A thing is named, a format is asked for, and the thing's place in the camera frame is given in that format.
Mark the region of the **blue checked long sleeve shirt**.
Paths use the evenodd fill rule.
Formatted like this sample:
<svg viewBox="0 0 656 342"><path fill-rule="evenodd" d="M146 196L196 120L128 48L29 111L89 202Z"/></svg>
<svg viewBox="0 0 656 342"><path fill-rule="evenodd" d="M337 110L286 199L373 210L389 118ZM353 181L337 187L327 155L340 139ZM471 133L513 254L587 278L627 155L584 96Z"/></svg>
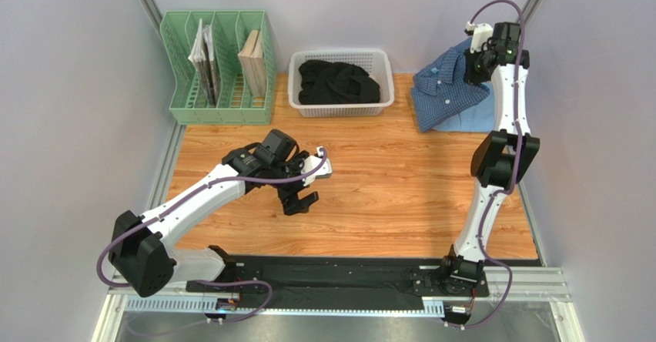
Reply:
<svg viewBox="0 0 656 342"><path fill-rule="evenodd" d="M464 81L464 52L470 49L470 43L466 39L449 48L413 76L411 97L421 132L435 131L434 126L489 96L483 83L470 85Z"/></svg>

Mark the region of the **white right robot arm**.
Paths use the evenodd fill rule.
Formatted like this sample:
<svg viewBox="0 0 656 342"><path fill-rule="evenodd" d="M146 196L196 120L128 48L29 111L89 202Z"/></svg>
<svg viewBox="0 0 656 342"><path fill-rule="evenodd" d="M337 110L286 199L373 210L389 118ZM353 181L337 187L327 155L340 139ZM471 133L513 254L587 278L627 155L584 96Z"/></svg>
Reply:
<svg viewBox="0 0 656 342"><path fill-rule="evenodd" d="M464 228L440 265L438 284L444 293L453 295L468 294L484 280L494 221L541 146L530 134L525 112L530 54L523 47L521 25L468 22L465 32L471 44L464 53L464 80L472 86L492 85L495 122L472 157L474 195Z"/></svg>

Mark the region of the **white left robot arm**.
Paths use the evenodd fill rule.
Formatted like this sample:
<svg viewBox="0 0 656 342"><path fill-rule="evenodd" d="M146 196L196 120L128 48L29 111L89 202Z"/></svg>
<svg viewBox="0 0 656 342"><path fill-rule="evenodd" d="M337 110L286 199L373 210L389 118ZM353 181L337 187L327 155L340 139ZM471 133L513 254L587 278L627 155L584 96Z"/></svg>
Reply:
<svg viewBox="0 0 656 342"><path fill-rule="evenodd" d="M130 287L141 297L158 293L169 283L208 285L229 265L217 246L178 250L176 244L193 227L232 201L255 189L277 191L286 216L308 212L319 196L299 194L316 179L332 174L324 147L301 150L297 141L272 129L261 142L227 153L200 181L170 201L142 214L127 210L116 220L110 244L96 263L99 279L110 287Z"/></svg>

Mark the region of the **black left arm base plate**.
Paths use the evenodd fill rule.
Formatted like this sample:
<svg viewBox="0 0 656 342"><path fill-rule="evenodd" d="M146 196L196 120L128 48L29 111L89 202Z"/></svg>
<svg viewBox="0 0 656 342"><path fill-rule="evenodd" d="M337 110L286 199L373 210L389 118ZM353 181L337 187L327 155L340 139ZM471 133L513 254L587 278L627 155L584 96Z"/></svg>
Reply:
<svg viewBox="0 0 656 342"><path fill-rule="evenodd" d="M226 268L213 283L237 283L259 280L262 275L260 267L247 267L244 263L237 263L235 267ZM259 284L217 287L207 286L197 281L188 281L186 291L190 293L265 293L266 287Z"/></svg>

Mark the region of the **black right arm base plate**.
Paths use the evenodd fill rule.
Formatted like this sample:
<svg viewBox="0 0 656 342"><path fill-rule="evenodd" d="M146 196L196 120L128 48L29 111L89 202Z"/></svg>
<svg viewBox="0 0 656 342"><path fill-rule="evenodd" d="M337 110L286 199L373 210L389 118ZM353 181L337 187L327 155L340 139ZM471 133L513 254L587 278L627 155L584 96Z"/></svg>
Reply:
<svg viewBox="0 0 656 342"><path fill-rule="evenodd" d="M489 297L485 273L476 282L462 277L443 275L440 267L411 267L411 290L420 297Z"/></svg>

